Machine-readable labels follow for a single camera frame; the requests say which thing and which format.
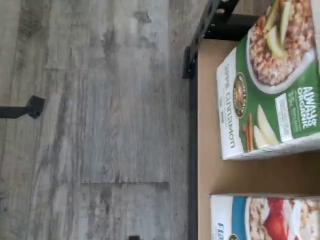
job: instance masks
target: black metal frame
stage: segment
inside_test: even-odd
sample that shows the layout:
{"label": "black metal frame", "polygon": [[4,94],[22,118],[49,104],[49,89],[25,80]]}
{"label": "black metal frame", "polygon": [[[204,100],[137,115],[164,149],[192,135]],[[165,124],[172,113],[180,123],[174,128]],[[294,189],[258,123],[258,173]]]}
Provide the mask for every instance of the black metal frame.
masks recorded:
{"label": "black metal frame", "polygon": [[25,107],[0,106],[0,119],[18,119],[24,115],[29,115],[33,119],[41,116],[45,108],[45,100],[32,96]]}
{"label": "black metal frame", "polygon": [[233,14],[239,0],[209,0],[191,42],[184,51],[183,78],[189,82],[188,239],[198,239],[198,47],[202,39],[240,41],[257,16]]}

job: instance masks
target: black metal bracket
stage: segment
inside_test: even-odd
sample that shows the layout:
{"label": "black metal bracket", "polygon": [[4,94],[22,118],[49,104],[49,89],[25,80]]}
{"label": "black metal bracket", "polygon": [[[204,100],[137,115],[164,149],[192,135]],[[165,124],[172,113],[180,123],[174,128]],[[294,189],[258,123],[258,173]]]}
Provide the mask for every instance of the black metal bracket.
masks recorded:
{"label": "black metal bracket", "polygon": [[129,240],[141,240],[140,236],[129,236]]}
{"label": "black metal bracket", "polygon": [[191,45],[184,51],[183,78],[195,76],[202,39],[240,41],[257,22],[257,16],[233,14],[239,0],[209,0]]}
{"label": "black metal bracket", "polygon": [[38,96],[32,96],[25,107],[0,106],[0,119],[18,119],[29,115],[33,119],[41,116],[45,108],[45,100]]}

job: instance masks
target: wooden floor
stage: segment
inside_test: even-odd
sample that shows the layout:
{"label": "wooden floor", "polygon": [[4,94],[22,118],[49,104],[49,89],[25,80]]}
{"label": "wooden floor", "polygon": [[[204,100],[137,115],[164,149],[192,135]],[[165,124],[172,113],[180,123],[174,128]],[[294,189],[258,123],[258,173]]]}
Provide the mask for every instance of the wooden floor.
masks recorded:
{"label": "wooden floor", "polygon": [[[261,14],[270,1],[242,1]],[[185,240],[184,48],[207,0],[0,2],[0,240]]]}

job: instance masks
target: tan surface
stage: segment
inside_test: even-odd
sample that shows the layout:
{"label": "tan surface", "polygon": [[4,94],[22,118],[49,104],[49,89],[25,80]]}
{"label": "tan surface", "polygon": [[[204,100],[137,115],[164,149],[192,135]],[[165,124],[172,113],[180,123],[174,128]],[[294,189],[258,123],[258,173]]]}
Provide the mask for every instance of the tan surface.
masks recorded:
{"label": "tan surface", "polygon": [[222,161],[220,158],[216,69],[236,42],[205,40],[198,56],[198,229],[211,239],[211,194],[320,195],[320,154],[282,159]]}

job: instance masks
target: cereal box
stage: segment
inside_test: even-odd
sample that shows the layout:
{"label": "cereal box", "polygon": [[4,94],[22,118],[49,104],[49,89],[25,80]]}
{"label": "cereal box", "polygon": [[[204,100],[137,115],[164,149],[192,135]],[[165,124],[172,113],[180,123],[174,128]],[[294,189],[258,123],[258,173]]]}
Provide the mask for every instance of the cereal box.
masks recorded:
{"label": "cereal box", "polygon": [[320,200],[211,196],[211,240],[319,240]]}
{"label": "cereal box", "polygon": [[218,67],[224,160],[320,148],[319,34],[313,2],[319,4],[276,0]]}

